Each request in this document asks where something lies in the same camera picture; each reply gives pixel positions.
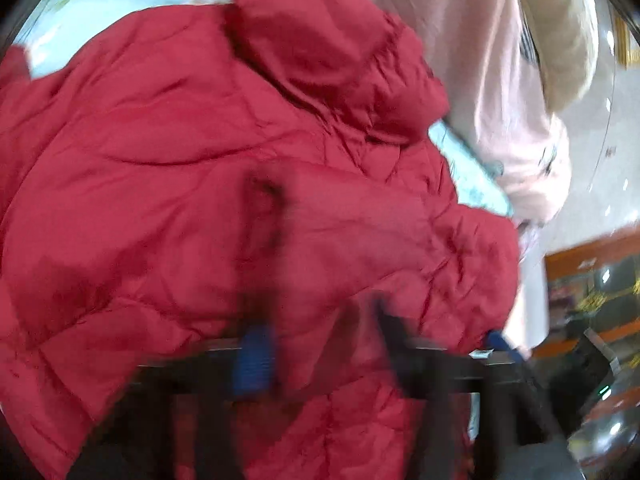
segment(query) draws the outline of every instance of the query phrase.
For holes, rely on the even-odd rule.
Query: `quilted fabric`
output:
[[[44,476],[64,477],[136,365],[236,333],[249,287],[278,292],[281,387],[235,406],[248,478],[399,478],[419,406],[387,370],[372,291],[459,352],[516,292],[510,221],[457,204],[425,135],[447,107],[416,35],[368,0],[149,9],[35,81],[11,50],[0,402]],[[284,206],[267,266],[260,186]]]

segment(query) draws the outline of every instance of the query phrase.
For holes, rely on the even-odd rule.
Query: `red puffer jacket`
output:
[[[64,477],[137,364],[232,333],[243,286],[279,291],[284,393],[236,406],[248,477],[400,478],[417,419],[371,292],[468,352],[516,291],[510,221],[458,205],[425,136],[447,106],[416,35],[368,0],[136,12],[36,81],[12,50],[0,402],[46,478]],[[258,181],[286,213],[277,266],[252,274]]]

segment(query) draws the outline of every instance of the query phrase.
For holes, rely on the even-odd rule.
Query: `pink garment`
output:
[[[563,122],[545,109],[540,72],[521,54],[519,0],[372,0],[424,42],[449,95],[447,122],[493,171],[517,218],[546,222],[571,180]]]

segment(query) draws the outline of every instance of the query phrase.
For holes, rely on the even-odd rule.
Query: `plaid fabric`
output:
[[[534,66],[540,66],[540,58],[538,57],[538,50],[536,44],[531,37],[531,31],[527,24],[527,18],[524,13],[522,14],[522,34],[520,36],[520,53],[522,57],[529,61]]]

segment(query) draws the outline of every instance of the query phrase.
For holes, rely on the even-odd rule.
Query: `floor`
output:
[[[573,179],[558,216],[545,227],[547,253],[633,224],[640,213],[640,68],[617,65],[607,0],[596,0],[600,51],[588,94],[562,112]]]

